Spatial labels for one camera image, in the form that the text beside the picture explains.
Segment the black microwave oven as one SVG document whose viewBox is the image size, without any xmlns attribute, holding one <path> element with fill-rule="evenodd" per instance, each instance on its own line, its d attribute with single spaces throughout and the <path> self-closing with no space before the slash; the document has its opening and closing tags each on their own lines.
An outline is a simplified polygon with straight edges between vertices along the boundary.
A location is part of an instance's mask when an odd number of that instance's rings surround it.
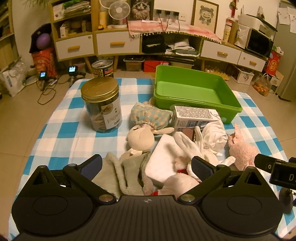
<svg viewBox="0 0 296 241">
<path fill-rule="evenodd" d="M 269 57 L 272 48 L 272 39 L 254 29 L 249 30 L 245 45 L 246 50 L 260 56 Z"/>
</svg>

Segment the black box on shelf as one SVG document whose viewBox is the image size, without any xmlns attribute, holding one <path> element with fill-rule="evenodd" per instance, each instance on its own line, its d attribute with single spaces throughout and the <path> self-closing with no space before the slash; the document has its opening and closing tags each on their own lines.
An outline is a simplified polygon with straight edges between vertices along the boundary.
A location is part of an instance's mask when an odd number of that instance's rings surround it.
<svg viewBox="0 0 296 241">
<path fill-rule="evenodd" d="M 142 52 L 145 54 L 165 53 L 165 38 L 161 34 L 143 35 L 142 36 Z"/>
</svg>

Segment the pink table runner cloth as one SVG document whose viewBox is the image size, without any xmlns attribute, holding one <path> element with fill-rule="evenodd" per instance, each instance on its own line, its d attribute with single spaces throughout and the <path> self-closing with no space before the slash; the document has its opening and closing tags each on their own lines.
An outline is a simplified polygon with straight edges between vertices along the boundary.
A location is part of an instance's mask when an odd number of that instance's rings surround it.
<svg viewBox="0 0 296 241">
<path fill-rule="evenodd" d="M 211 42 L 221 44 L 221 40 L 210 30 L 193 25 L 181 25 L 179 23 L 164 23 L 156 21 L 128 21 L 130 36 L 153 35 L 153 34 L 182 34 L 200 37 Z"/>
</svg>

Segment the metal tin can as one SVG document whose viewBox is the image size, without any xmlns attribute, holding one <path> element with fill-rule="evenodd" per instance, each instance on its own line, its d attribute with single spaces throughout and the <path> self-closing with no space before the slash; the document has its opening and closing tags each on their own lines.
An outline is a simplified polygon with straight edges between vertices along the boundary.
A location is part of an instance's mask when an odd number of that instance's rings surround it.
<svg viewBox="0 0 296 241">
<path fill-rule="evenodd" d="M 96 77 L 113 77 L 113 61 L 98 60 L 92 65 L 92 73 Z"/>
</svg>

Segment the bag of oranges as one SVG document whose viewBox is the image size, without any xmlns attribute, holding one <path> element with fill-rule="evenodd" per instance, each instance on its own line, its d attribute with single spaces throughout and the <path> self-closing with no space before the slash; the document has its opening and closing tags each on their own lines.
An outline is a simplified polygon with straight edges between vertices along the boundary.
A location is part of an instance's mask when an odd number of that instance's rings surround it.
<svg viewBox="0 0 296 241">
<path fill-rule="evenodd" d="M 262 96 L 268 96 L 271 90 L 271 78 L 267 73 L 255 79 L 252 87 Z"/>
</svg>

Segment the egg tray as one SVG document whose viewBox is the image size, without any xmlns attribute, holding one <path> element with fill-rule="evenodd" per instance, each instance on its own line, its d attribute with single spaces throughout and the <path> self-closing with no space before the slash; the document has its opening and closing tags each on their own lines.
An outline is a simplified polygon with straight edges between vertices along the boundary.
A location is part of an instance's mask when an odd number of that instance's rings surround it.
<svg viewBox="0 0 296 241">
<path fill-rule="evenodd" d="M 221 70 L 217 66 L 205 65 L 204 71 L 207 73 L 215 74 L 222 77 L 225 81 L 230 80 L 230 76 L 226 73 L 225 70 Z"/>
</svg>

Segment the white foam sponge block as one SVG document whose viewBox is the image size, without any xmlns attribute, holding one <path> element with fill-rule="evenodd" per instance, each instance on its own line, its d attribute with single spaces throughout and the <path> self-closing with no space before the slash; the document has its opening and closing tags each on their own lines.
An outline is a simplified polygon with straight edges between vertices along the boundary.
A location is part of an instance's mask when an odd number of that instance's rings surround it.
<svg viewBox="0 0 296 241">
<path fill-rule="evenodd" d="M 184 151 L 176 144 L 170 135 L 162 135 L 145 168 L 145 174 L 152 180 L 153 184 L 162 187 L 164 182 L 176 174 L 174 168 L 175 159 L 185 157 Z"/>
</svg>

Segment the blue white milk carton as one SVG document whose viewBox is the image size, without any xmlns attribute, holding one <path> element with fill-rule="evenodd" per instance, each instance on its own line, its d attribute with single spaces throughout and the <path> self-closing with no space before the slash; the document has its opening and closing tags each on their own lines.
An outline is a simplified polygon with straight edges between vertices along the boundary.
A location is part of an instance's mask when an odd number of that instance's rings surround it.
<svg viewBox="0 0 296 241">
<path fill-rule="evenodd" d="M 171 126 L 175 131 L 179 131 L 179 129 L 194 128 L 196 126 L 203 128 L 210 122 L 220 120 L 220 115 L 215 109 L 175 105 Z"/>
</svg>

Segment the grey plush toy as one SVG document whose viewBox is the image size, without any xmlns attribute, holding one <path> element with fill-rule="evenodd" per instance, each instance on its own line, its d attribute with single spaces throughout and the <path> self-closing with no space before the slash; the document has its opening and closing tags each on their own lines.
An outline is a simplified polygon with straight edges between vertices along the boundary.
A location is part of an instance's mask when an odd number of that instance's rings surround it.
<svg viewBox="0 0 296 241">
<path fill-rule="evenodd" d="M 147 152 L 139 156 L 124 154 L 118 159 L 108 152 L 103 158 L 101 171 L 92 182 L 116 198 L 123 195 L 149 196 L 154 191 L 152 180 L 145 173 L 150 157 L 151 153 Z"/>
</svg>

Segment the silver refrigerator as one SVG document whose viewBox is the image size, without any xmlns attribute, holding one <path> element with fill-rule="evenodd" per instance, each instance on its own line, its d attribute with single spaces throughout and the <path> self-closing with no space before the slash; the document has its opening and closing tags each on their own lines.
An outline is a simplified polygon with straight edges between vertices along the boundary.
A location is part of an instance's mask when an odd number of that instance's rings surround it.
<svg viewBox="0 0 296 241">
<path fill-rule="evenodd" d="M 280 99 L 295 102 L 295 33 L 290 32 L 290 25 L 281 24 L 278 20 L 274 44 L 284 51 L 277 68 L 283 79 L 276 95 Z"/>
</svg>

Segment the pink plush toy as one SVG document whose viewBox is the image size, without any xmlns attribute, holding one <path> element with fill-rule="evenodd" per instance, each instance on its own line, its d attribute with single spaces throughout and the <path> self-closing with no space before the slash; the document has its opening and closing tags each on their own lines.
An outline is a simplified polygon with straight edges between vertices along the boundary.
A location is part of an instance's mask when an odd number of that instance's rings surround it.
<svg viewBox="0 0 296 241">
<path fill-rule="evenodd" d="M 259 150 L 254 145 L 245 142 L 238 124 L 234 125 L 234 133 L 228 136 L 229 154 L 235 158 L 234 165 L 239 171 L 244 171 L 248 166 L 255 166 L 255 156 Z"/>
</svg>

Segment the green plastic bin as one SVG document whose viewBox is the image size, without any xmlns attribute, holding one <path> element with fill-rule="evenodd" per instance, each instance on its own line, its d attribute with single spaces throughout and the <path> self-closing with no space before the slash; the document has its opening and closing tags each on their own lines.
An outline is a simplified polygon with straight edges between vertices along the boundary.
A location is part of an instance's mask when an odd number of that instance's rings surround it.
<svg viewBox="0 0 296 241">
<path fill-rule="evenodd" d="M 215 109 L 226 124 L 242 112 L 242 106 L 224 79 L 211 73 L 168 65 L 156 67 L 155 104 L 160 109 L 191 106 Z"/>
</svg>

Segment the cat picture frame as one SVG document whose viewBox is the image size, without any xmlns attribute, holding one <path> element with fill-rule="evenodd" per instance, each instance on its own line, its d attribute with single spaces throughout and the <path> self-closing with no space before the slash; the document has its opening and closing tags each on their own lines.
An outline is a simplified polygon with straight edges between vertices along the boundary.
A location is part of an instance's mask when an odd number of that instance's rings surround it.
<svg viewBox="0 0 296 241">
<path fill-rule="evenodd" d="M 153 0 L 131 0 L 129 20 L 152 20 L 154 11 Z"/>
</svg>

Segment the red storage box under cabinet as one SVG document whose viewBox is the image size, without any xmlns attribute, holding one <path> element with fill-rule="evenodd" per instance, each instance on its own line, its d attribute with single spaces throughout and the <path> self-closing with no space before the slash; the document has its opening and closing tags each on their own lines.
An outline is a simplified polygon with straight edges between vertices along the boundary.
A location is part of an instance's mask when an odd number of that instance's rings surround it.
<svg viewBox="0 0 296 241">
<path fill-rule="evenodd" d="M 168 61 L 161 61 L 161 60 L 145 60 L 143 72 L 155 73 L 156 67 L 159 65 L 169 65 L 169 62 Z"/>
</svg>

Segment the beige bunny doll blue dress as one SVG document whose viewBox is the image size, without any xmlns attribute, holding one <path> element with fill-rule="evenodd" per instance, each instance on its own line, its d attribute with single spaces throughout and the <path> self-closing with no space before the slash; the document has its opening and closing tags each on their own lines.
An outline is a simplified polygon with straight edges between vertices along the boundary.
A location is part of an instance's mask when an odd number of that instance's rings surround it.
<svg viewBox="0 0 296 241">
<path fill-rule="evenodd" d="M 120 160 L 150 151 L 155 142 L 155 135 L 173 133 L 174 128 L 169 126 L 172 117 L 172 111 L 154 106 L 152 98 L 143 103 L 137 102 L 132 107 L 129 117 L 132 123 L 126 137 L 129 150 L 121 155 Z"/>
</svg>

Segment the cartoon girl picture frame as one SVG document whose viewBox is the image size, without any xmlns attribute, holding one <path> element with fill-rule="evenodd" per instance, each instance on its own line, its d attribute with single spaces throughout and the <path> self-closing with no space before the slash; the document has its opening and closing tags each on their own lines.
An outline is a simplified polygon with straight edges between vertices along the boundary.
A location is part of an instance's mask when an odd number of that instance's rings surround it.
<svg viewBox="0 0 296 241">
<path fill-rule="evenodd" d="M 218 4 L 205 0 L 194 1 L 191 25 L 216 33 L 218 13 Z"/>
</svg>

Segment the white desk fan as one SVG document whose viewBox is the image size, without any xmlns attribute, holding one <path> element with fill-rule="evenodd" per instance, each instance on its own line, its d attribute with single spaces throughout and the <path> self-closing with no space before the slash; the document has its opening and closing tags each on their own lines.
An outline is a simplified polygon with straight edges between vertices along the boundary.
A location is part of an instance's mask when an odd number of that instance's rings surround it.
<svg viewBox="0 0 296 241">
<path fill-rule="evenodd" d="M 100 5 L 105 9 L 110 9 L 110 6 L 117 0 L 99 0 Z"/>
<path fill-rule="evenodd" d="M 126 1 L 115 1 L 109 7 L 109 15 L 113 19 L 112 27 L 127 28 L 127 17 L 130 15 L 130 5 Z"/>
</svg>

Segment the white cutout storage box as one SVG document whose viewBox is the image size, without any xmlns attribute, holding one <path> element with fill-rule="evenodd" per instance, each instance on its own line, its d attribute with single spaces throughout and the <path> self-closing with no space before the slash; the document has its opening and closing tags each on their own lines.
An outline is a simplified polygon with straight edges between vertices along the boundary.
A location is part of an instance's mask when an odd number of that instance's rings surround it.
<svg viewBox="0 0 296 241">
<path fill-rule="evenodd" d="M 232 65 L 232 70 L 230 76 L 239 84 L 250 85 L 254 77 L 254 73 L 249 70 L 241 69 Z"/>
</svg>

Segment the gold lid cookie jar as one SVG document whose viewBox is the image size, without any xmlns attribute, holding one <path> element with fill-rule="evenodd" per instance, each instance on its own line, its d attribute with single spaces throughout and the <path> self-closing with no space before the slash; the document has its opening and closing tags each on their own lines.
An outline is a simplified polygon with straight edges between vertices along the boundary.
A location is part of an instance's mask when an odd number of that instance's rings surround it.
<svg viewBox="0 0 296 241">
<path fill-rule="evenodd" d="M 115 78 L 97 77 L 88 80 L 81 87 L 81 97 L 96 132 L 111 132 L 121 125 L 119 84 Z"/>
</svg>

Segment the red gift box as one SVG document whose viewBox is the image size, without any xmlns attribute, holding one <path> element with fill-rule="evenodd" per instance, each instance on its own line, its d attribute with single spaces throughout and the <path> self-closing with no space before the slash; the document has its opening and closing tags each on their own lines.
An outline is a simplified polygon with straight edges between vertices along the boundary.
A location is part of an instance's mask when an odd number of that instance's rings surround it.
<svg viewBox="0 0 296 241">
<path fill-rule="evenodd" d="M 49 77 L 56 77 L 58 75 L 55 63 L 55 49 L 53 47 L 32 53 L 31 56 L 38 74 L 46 71 Z"/>
</svg>

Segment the wooden tv cabinet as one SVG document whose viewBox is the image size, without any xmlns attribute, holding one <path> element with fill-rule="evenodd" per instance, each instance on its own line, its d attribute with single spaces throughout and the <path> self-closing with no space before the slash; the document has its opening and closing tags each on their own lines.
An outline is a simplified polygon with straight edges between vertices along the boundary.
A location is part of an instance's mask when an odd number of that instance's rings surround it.
<svg viewBox="0 0 296 241">
<path fill-rule="evenodd" d="M 221 41 L 214 34 L 206 36 L 198 27 L 191 25 L 177 25 L 176 31 L 169 28 L 162 28 L 158 31 L 137 32 L 138 25 L 144 26 L 142 21 L 129 21 L 125 28 L 106 28 L 99 30 L 100 3 L 91 1 L 91 9 L 88 13 L 76 14 L 70 17 L 54 19 L 54 6 L 60 1 L 51 1 L 48 5 L 52 26 L 52 36 L 55 45 L 57 60 L 68 61 L 70 64 L 75 59 L 82 58 L 87 67 L 91 69 L 90 57 L 113 57 L 117 62 L 119 56 L 144 55 L 142 51 L 143 38 L 154 36 L 173 38 L 188 38 L 189 43 L 198 51 L 193 60 L 200 59 L 204 64 L 206 61 L 221 61 L 247 69 L 261 72 L 268 59 L 264 56 L 257 56 L 243 50 L 228 42 Z M 62 38 L 58 25 L 73 20 L 78 21 L 86 17 L 91 18 L 91 31 L 81 32 L 72 36 Z"/>
</svg>

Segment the blue white checkered cloth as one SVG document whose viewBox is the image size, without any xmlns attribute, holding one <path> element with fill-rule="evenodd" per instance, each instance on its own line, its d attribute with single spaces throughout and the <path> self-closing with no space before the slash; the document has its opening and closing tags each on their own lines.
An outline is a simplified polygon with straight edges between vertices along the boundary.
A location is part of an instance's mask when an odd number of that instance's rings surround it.
<svg viewBox="0 0 296 241">
<path fill-rule="evenodd" d="M 126 148 L 129 131 L 129 115 L 137 102 L 150 99 L 153 85 L 150 79 L 120 78 L 120 103 L 122 124 L 109 133 L 95 132 L 90 124 L 80 89 L 83 80 L 76 82 L 66 93 L 48 122 L 44 125 L 26 163 L 20 186 L 24 186 L 40 165 L 51 170 L 61 170 L 70 163 L 80 164 L 94 154 L 105 156 L 107 152 L 121 155 Z M 245 138 L 267 155 L 285 159 L 286 155 L 273 129 L 250 96 L 232 91 L 225 81 L 218 78 L 201 83 L 205 95 L 212 94 L 221 101 L 232 100 L 239 107 L 233 119 L 242 127 Z"/>
</svg>

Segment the purple ball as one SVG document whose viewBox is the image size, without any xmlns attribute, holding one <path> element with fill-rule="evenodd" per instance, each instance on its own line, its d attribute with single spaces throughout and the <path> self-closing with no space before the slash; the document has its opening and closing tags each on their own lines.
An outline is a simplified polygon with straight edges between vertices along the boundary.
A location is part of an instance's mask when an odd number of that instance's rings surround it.
<svg viewBox="0 0 296 241">
<path fill-rule="evenodd" d="M 46 49 L 51 43 L 51 35 L 48 33 L 41 34 L 37 40 L 36 45 L 37 48 L 40 50 Z"/>
</svg>

